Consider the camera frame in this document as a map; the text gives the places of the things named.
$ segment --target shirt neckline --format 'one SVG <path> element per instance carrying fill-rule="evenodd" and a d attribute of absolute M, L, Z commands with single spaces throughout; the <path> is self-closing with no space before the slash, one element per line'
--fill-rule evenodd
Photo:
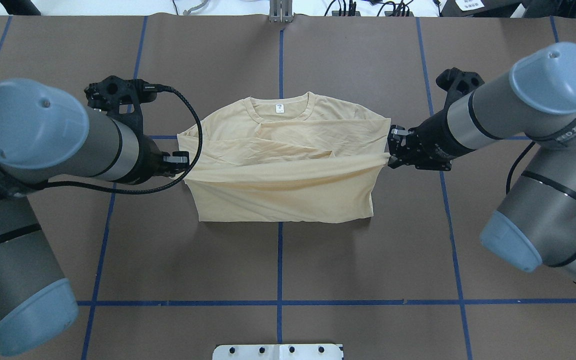
<path fill-rule="evenodd" d="M 249 116 L 259 124 L 262 123 L 272 123 L 276 121 L 302 121 L 308 119 L 309 116 L 313 113 L 313 109 L 315 107 L 315 100 L 317 95 L 308 91 L 305 94 L 297 97 L 290 97 L 290 98 L 279 98 L 273 100 L 265 100 L 260 98 L 254 97 L 247 97 L 243 99 L 244 105 L 246 107 L 246 111 L 248 112 Z M 275 104 L 294 104 L 299 103 L 301 101 L 307 100 L 306 109 L 299 114 L 297 117 L 294 118 L 285 118 L 281 120 L 270 120 L 265 117 L 262 117 L 254 108 L 253 105 L 275 105 Z"/>

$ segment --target blue joint cap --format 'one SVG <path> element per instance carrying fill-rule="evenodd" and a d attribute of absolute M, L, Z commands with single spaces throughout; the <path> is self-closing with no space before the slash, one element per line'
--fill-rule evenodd
<path fill-rule="evenodd" d="M 0 82 L 0 164 L 61 164 L 82 147 L 89 128 L 86 109 L 66 91 L 30 79 Z"/>
<path fill-rule="evenodd" d="M 70 328 L 78 314 L 68 279 L 53 282 L 1 319 L 0 354 L 16 356 L 40 346 Z"/>
<path fill-rule="evenodd" d="M 576 113 L 576 43 L 559 42 L 524 57 L 509 73 L 524 103 L 553 115 Z"/>
<path fill-rule="evenodd" d="M 480 235 L 484 248 L 525 272 L 542 264 L 542 256 L 528 237 L 504 214 L 495 211 Z"/>

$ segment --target robotic arm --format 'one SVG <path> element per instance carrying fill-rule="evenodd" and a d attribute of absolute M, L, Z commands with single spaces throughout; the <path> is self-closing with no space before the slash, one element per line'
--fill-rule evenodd
<path fill-rule="evenodd" d="M 105 189 L 48 178 L 70 174 L 135 185 L 153 176 L 187 173 L 198 158 L 189 164 L 188 152 L 162 152 L 144 135 L 140 104 L 155 100 L 158 92 L 179 96 L 199 122 L 188 101 L 173 88 L 110 76 L 90 84 L 85 92 L 90 108 L 61 89 L 33 80 L 0 82 L 0 353 L 5 356 L 50 340 L 78 314 L 69 281 L 25 196 L 46 187 L 76 184 L 148 194 L 154 191 Z M 134 111 L 121 113 L 121 106 Z"/>
<path fill-rule="evenodd" d="M 452 159 L 517 133 L 540 145 L 480 235 L 516 268 L 557 268 L 576 284 L 576 44 L 556 43 L 484 84 L 476 73 L 446 70 L 444 109 L 421 125 L 393 125 L 395 169 L 451 170 Z"/>

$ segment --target white mounting plate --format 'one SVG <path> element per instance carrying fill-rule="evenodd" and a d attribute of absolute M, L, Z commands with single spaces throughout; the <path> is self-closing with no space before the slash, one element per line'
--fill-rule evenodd
<path fill-rule="evenodd" d="M 342 344 L 219 345 L 212 353 L 212 360 L 343 360 L 343 358 Z"/>

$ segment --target t-shirt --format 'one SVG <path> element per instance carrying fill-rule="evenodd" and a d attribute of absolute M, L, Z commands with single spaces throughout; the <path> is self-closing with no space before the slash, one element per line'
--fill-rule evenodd
<path fill-rule="evenodd" d="M 391 119 L 308 92 L 243 98 L 201 121 L 185 183 L 200 221 L 318 221 L 373 216 L 371 192 L 390 155 Z M 194 157 L 197 126 L 177 135 Z"/>

